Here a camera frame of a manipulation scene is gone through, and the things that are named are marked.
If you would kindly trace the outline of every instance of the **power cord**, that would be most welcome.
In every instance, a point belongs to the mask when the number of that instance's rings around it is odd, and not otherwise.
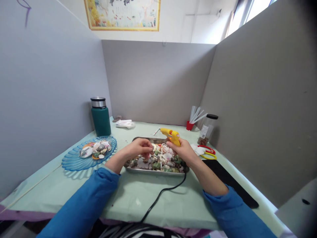
[[[177,187],[179,187],[180,185],[182,185],[183,182],[185,182],[185,179],[186,179],[186,172],[185,172],[185,175],[184,175],[184,179],[181,183],[179,183],[178,185],[176,185],[175,187],[171,187],[171,188],[164,188],[160,191],[160,193],[158,194],[158,197],[156,198],[155,202],[152,204],[152,206],[150,206],[150,208],[148,209],[148,211],[146,212],[146,214],[144,215],[144,217],[142,218],[142,220],[140,221],[141,223],[144,222],[144,220],[146,219],[146,217],[148,216],[148,214],[150,213],[150,211],[152,210],[152,208],[155,206],[155,204],[157,203],[157,201],[159,200],[159,197],[161,196],[161,194],[164,192],[164,191],[168,191],[168,190],[173,190],[173,189],[176,189]]]

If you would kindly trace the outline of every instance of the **clear plastic jar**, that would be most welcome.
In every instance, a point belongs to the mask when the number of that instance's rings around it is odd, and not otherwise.
[[[208,143],[209,138],[214,129],[214,122],[217,119],[218,119],[218,116],[213,114],[207,114],[206,118],[204,119],[205,121],[201,128],[201,132],[197,141],[199,145],[206,145]]]

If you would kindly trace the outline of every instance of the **black mat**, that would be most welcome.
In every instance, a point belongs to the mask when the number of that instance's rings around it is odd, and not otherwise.
[[[259,204],[244,190],[243,187],[219,164],[217,160],[203,160],[203,162],[220,178],[222,182],[233,187],[244,203],[250,208],[258,208]]]

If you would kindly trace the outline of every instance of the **gray partition wall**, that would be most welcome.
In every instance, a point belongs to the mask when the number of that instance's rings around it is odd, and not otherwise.
[[[102,40],[113,116],[186,125],[215,45]]]
[[[316,42],[278,0],[217,45],[201,107],[211,140],[275,206],[317,176]]]
[[[111,111],[101,40],[58,1],[29,4],[25,26],[0,1],[0,200],[93,130],[90,97]]]

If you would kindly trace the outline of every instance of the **bottle cap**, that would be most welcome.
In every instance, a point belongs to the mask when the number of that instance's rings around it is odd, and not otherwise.
[[[92,97],[90,98],[91,105],[93,108],[106,108],[106,99],[103,97]]]
[[[217,120],[217,119],[218,119],[218,116],[217,116],[217,115],[214,115],[214,114],[207,114],[207,118]]]

